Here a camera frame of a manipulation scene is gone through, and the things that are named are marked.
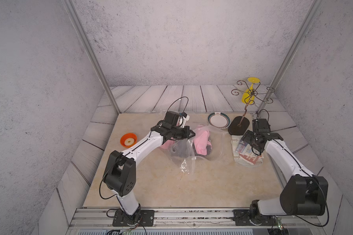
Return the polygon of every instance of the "wooden floor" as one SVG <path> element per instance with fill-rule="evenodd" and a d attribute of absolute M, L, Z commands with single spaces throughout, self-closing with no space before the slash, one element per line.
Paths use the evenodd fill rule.
<path fill-rule="evenodd" d="M 171 103 L 181 96 L 189 98 L 186 107 L 188 111 L 244 111 L 240 95 L 231 94 L 235 88 L 245 90 L 245 87 L 238 85 L 124 86 L 111 87 L 111 90 L 121 112 L 167 110 Z M 266 87 L 260 86 L 258 92 L 265 93 Z M 259 95 L 259 98 L 264 99 L 264 95 Z M 279 133 L 284 138 L 287 146 L 307 168 L 316 175 L 324 176 L 328 181 L 327 204 L 330 220 L 329 224 L 324 227 L 325 232 L 328 235 L 343 234 L 344 231 L 353 234 L 352 207 L 343 197 L 340 189 L 324 169 L 277 97 L 273 95 L 272 98 L 274 102 L 265 107 L 269 111 L 271 131 Z M 259 104 L 260 100 L 255 100 L 255 105 L 249 106 L 249 112 L 256 115 L 255 111 Z M 183 99 L 176 102 L 170 110 L 182 111 L 185 105 L 186 101 Z M 39 219 L 33 234 L 62 234 L 60 231 L 66 231 L 76 208 L 83 205 L 117 117 L 118 115 L 107 95 L 104 94 L 70 165 Z M 267 118 L 267 113 L 262 112 L 260 117 Z M 321 223 L 325 223 L 326 218 L 325 213 L 319 217 L 319 220 Z"/>
<path fill-rule="evenodd" d="M 240 102 L 241 95 L 234 96 L 233 89 L 245 90 L 246 87 L 239 85 L 202 85 L 202 86 L 141 86 L 141 87 L 112 87 L 113 96 L 121 112 L 152 112 L 167 110 L 176 99 L 187 96 L 187 99 L 175 102 L 170 110 L 195 112 L 238 112 L 244 111 L 245 104 Z M 257 89 L 258 98 L 255 104 L 248 106 L 248 111 L 255 112 L 264 99 L 267 87 L 260 85 Z M 104 95 L 98 107 L 110 106 L 108 97 Z M 269 104 L 270 111 L 285 111 L 278 99 Z"/>

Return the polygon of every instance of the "clear plastic bag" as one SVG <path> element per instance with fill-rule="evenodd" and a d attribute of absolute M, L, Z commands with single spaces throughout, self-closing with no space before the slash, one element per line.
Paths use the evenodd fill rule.
<path fill-rule="evenodd" d="M 185 174 L 193 174 L 197 160 L 216 161 L 223 153 L 223 141 L 227 132 L 214 126 L 199 123 L 188 123 L 195 136 L 190 139 L 169 140 L 160 148 L 169 155 L 179 169 Z"/>

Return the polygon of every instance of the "black cable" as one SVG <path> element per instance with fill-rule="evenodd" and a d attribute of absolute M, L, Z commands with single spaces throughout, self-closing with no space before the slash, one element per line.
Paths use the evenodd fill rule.
<path fill-rule="evenodd" d="M 273 224 L 274 224 L 274 217 L 272 217 L 272 227 L 271 227 L 271 230 L 269 230 L 268 234 L 273 233 L 273 231 L 274 231 Z"/>
<path fill-rule="evenodd" d="M 145 230 L 145 235 L 147 235 L 147 232 L 146 232 L 146 229 L 145 229 L 145 227 L 144 227 L 144 225 L 139 221 L 139 223 L 140 223 L 140 225 L 144 228 L 144 230 Z"/>
<path fill-rule="evenodd" d="M 256 116 L 256 119 L 259 117 L 259 115 L 260 115 L 260 112 L 261 111 L 266 111 L 267 113 L 268 113 L 268 111 L 267 110 L 265 110 L 265 109 L 261 109 L 258 113 L 257 113 L 257 116 Z"/>
<path fill-rule="evenodd" d="M 167 111 L 169 111 L 169 109 L 171 108 L 171 106 L 172 106 L 175 102 L 177 102 L 178 100 L 182 100 L 182 98 L 187 98 L 187 103 L 186 103 L 186 105 L 184 106 L 184 109 L 183 109 L 183 112 L 184 112 L 185 109 L 186 109 L 186 107 L 187 107 L 187 104 L 188 104 L 188 97 L 187 97 L 187 96 L 182 96 L 182 97 L 178 98 L 177 100 L 175 100 L 175 101 L 169 106 L 169 108 L 167 109 Z"/>
<path fill-rule="evenodd" d="M 287 153 L 289 153 L 289 151 L 287 151 L 277 140 L 275 140 L 275 139 L 272 139 L 272 140 L 276 141 L 276 143 L 278 143 L 278 144 L 282 147 L 283 150 L 285 150 Z M 325 207 L 326 207 L 326 209 L 327 209 L 327 222 L 326 222 L 325 224 L 323 224 L 323 225 L 313 224 L 313 223 L 308 222 L 307 220 L 305 220 L 305 219 L 303 219 L 303 218 L 301 218 L 301 217 L 299 217 L 299 216 L 297 216 L 297 215 L 296 215 L 296 216 L 297 216 L 298 218 L 300 218 L 301 220 L 305 221 L 306 223 L 309 223 L 309 224 L 314 225 L 314 226 L 316 226 L 316 227 L 324 227 L 324 226 L 326 226 L 326 225 L 328 224 L 328 222 L 329 222 L 329 211 L 328 211 L 327 199 L 326 199 L 326 196 L 324 195 L 323 189 L 321 189 L 319 183 L 314 179 L 314 177 L 312 177 L 311 175 L 309 175 L 308 173 L 306 173 L 306 172 L 302 169 L 301 165 L 300 165 L 300 164 L 298 163 L 298 161 L 293 157 L 293 155 L 292 155 L 291 153 L 289 153 L 289 155 L 294 159 L 294 161 L 296 161 L 296 163 L 298 164 L 298 166 L 299 166 L 299 168 L 301 169 L 301 171 L 303 171 L 306 175 L 310 176 L 311 179 L 318 185 L 318 187 L 319 187 L 319 189 L 320 189 L 320 191 L 321 191 L 321 193 L 322 193 L 322 195 L 323 195 L 323 197 L 324 197 L 324 204 L 325 204 Z"/>
<path fill-rule="evenodd" d="M 106 216 L 109 217 L 109 218 L 114 218 L 115 216 L 109 216 L 109 215 L 108 215 L 108 212 L 109 212 L 109 211 L 116 211 L 116 210 L 117 210 L 117 209 L 113 209 L 113 208 L 112 208 L 112 209 L 108 209 L 108 210 L 106 211 Z"/>
<path fill-rule="evenodd" d="M 257 153 L 255 153 L 255 152 L 254 152 L 254 148 L 252 148 L 252 146 L 251 146 L 251 151 L 252 151 L 252 153 L 255 154 L 256 156 L 261 156 L 261 155 L 262 155 L 262 154 L 257 154 Z"/>
<path fill-rule="evenodd" d="M 102 182 L 104 181 L 104 178 L 107 176 L 108 172 L 113 168 L 113 166 L 115 166 L 115 164 L 117 164 L 118 161 L 119 161 L 119 160 L 116 160 L 115 163 L 110 167 L 110 169 L 108 169 L 108 171 L 107 171 L 107 172 L 104 174 L 104 176 L 102 177 L 101 182 L 99 183 L 99 196 L 100 196 L 102 199 L 104 199 L 104 200 L 110 199 L 110 198 L 112 198 L 113 196 L 116 196 L 116 195 L 117 195 L 117 194 L 114 194 L 114 195 L 112 195 L 112 196 L 110 196 L 110 197 L 104 198 L 104 197 L 102 196 L 102 194 L 101 194 L 101 185 L 102 185 Z"/>

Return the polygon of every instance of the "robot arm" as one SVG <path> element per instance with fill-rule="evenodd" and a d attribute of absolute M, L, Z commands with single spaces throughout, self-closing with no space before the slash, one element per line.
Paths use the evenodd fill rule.
<path fill-rule="evenodd" d="M 260 153 L 266 151 L 281 169 L 287 185 L 274 199 L 254 200 L 250 219 L 256 221 L 269 215 L 323 215 L 328 183 L 322 176 L 314 176 L 287 148 L 278 133 L 270 132 L 266 119 L 253 120 L 254 132 L 248 130 L 242 140 Z"/>
<path fill-rule="evenodd" d="M 186 113 L 167 111 L 164 120 L 137 144 L 123 152 L 113 151 L 107 161 L 102 181 L 116 194 L 120 207 L 130 221 L 138 221 L 140 204 L 132 191 L 136 183 L 136 166 L 155 148 L 167 140 L 190 139 L 195 133 L 185 126 L 189 116 Z"/>

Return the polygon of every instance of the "black stand base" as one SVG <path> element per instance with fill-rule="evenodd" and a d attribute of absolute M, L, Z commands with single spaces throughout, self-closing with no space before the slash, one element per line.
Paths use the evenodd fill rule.
<path fill-rule="evenodd" d="M 140 210 L 140 226 L 151 227 L 153 226 L 154 221 L 154 210 Z M 138 221 L 133 221 L 129 218 L 129 216 L 122 211 L 121 209 L 117 209 L 114 215 L 113 226 L 114 227 L 127 227 L 134 226 Z"/>
<path fill-rule="evenodd" d="M 264 217 L 262 219 L 262 222 L 259 223 L 258 220 L 250 220 L 249 218 L 249 212 L 248 210 L 233 210 L 234 212 L 234 218 L 233 220 L 235 221 L 236 226 L 253 226 L 253 225 L 259 225 L 259 226 L 277 226 L 277 221 L 274 220 L 271 216 Z"/>

